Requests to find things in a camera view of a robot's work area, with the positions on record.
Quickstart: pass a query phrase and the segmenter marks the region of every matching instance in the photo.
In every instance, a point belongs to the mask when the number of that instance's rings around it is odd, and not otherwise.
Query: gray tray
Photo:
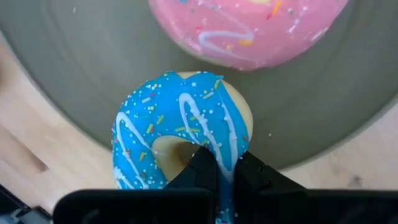
[[[398,92],[398,1],[352,0],[326,36],[277,68],[201,62],[132,0],[0,0],[0,29],[42,91],[109,147],[127,94],[166,70],[225,75],[254,115],[250,151],[281,168],[328,149]]]

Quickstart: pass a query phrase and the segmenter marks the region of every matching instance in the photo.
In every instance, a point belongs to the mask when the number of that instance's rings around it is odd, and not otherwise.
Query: pink frosted donut
[[[348,0],[149,0],[179,46],[203,60],[254,70],[311,47]]]

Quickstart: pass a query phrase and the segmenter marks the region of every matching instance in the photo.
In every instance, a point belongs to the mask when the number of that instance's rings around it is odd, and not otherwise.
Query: wooden surface
[[[398,189],[398,106],[352,140],[282,172],[308,188]],[[115,188],[111,152],[71,125],[0,43],[0,183],[52,211],[77,189]]]

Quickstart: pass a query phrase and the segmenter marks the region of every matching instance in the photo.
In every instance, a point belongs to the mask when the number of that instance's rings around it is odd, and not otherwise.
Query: blue icing
[[[207,146],[215,155],[215,149],[219,147],[222,156],[219,165],[233,176],[234,163],[248,148],[248,132],[239,110],[220,82],[222,78],[214,73],[198,72],[183,79],[170,71],[155,80],[146,81],[127,97],[112,128],[114,174],[119,188],[162,189],[167,185],[155,162],[154,153],[157,152],[151,149],[159,136],[178,136]],[[180,110],[180,100],[185,100],[184,114]],[[198,110],[192,110],[191,106],[195,105]],[[187,118],[188,130],[183,116]],[[230,125],[233,125],[236,135],[236,139],[231,141],[233,145],[230,143]],[[233,159],[235,142],[237,156],[235,154]],[[220,212],[216,222],[231,223],[232,186],[227,176],[220,177]]]

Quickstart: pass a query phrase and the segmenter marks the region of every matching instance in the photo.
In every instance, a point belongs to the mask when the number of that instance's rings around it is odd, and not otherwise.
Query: black device
[[[54,224],[214,223],[219,170],[199,148],[162,190],[82,190],[62,198]],[[309,190],[249,152],[234,175],[234,223],[398,223],[398,192]]]

